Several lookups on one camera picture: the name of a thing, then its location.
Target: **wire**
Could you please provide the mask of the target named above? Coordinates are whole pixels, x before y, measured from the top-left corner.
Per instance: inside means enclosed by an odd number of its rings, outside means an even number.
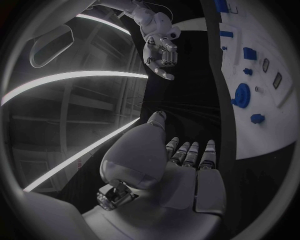
[[[147,1],[139,1],[139,2],[141,2],[141,3],[145,3],[145,4],[153,4],[153,5],[157,5],[157,6],[161,6],[161,7],[164,7],[164,8],[166,8],[166,9],[168,9],[169,10],[169,12],[171,13],[171,23],[173,22],[173,12],[170,10],[170,8],[168,8],[168,7],[166,7],[166,6],[164,6],[164,5],[160,5],[160,4],[156,4],[156,3],[152,3],[152,2],[147,2]]]

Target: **curved light strip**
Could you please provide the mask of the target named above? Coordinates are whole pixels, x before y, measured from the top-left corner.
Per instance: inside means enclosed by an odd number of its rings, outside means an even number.
[[[47,173],[45,173],[43,176],[35,180],[33,183],[31,183],[29,186],[23,189],[25,192],[30,192],[32,189],[35,189],[38,185],[42,184],[47,179],[51,178],[54,174],[58,173],[60,170],[68,166],[69,164],[73,163],[78,158],[82,157],[84,154],[87,154],[89,151],[93,150],[94,148],[98,147],[99,145],[103,144],[105,141],[111,139],[113,136],[117,135],[118,133],[122,132],[126,128],[130,127],[132,124],[134,124],[137,120],[140,118],[137,118],[133,120],[132,122],[126,124],[125,126],[119,128],[118,130],[112,132],[111,134],[105,136],[104,138],[100,139],[99,141],[96,141],[92,145],[88,146],[87,148],[81,150],[80,152],[76,153],[75,155],[71,156],[66,161],[62,162],[61,164],[57,165]]]
[[[109,22],[109,21],[105,21],[105,20],[103,20],[103,19],[101,19],[101,18],[97,18],[97,17],[89,16],[89,15],[84,15],[84,14],[78,14],[76,17],[78,17],[78,18],[83,18],[83,19],[94,20],[94,21],[97,21],[97,22],[99,22],[99,23],[103,23],[103,24],[109,25],[109,26],[111,26],[111,27],[113,27],[113,28],[119,29],[120,31],[122,31],[122,32],[124,32],[124,33],[126,33],[126,34],[128,34],[128,35],[131,35],[131,34],[129,33],[129,31],[127,31],[126,29],[124,29],[124,28],[122,28],[122,27],[120,27],[120,26],[118,26],[118,25],[115,25],[115,24],[113,24],[113,23],[111,23],[111,22]]]
[[[73,78],[80,78],[80,77],[94,77],[94,76],[121,76],[121,77],[135,77],[135,78],[143,78],[143,79],[148,78],[147,75],[130,73],[130,72],[121,72],[121,71],[73,71],[73,72],[59,73],[55,75],[38,78],[36,80],[32,80],[21,86],[18,86],[17,88],[10,91],[2,98],[1,106],[3,106],[5,103],[7,103],[15,96],[43,84],[47,84],[59,80],[65,80],[65,79],[73,79]]]

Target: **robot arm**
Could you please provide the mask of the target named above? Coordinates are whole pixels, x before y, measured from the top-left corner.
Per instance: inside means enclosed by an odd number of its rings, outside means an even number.
[[[144,63],[157,75],[174,80],[172,74],[161,68],[173,67],[177,63],[177,46],[172,40],[179,38],[181,31],[172,27],[171,20],[162,12],[155,13],[137,0],[97,0],[93,6],[102,5],[124,12],[140,26],[145,40]]]

